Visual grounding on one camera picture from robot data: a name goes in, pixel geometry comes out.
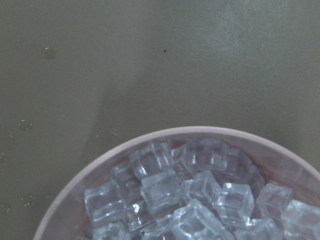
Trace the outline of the clear ice cubes pile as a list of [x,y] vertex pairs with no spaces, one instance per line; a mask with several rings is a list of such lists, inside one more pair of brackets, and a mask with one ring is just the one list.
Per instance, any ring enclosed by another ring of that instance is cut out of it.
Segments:
[[84,191],[88,240],[317,240],[320,209],[217,138],[150,142]]

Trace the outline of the pink bowl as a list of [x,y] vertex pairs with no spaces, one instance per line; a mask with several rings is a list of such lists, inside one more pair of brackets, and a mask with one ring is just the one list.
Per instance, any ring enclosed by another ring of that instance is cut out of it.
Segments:
[[90,219],[85,211],[84,190],[105,183],[113,167],[128,161],[128,155],[155,140],[169,140],[179,147],[186,139],[216,137],[246,152],[265,180],[294,189],[297,200],[320,205],[320,173],[288,149],[260,136],[212,126],[184,126],[151,132],[124,142],[99,156],[80,171],[57,195],[43,216],[35,240],[74,240],[85,234]]

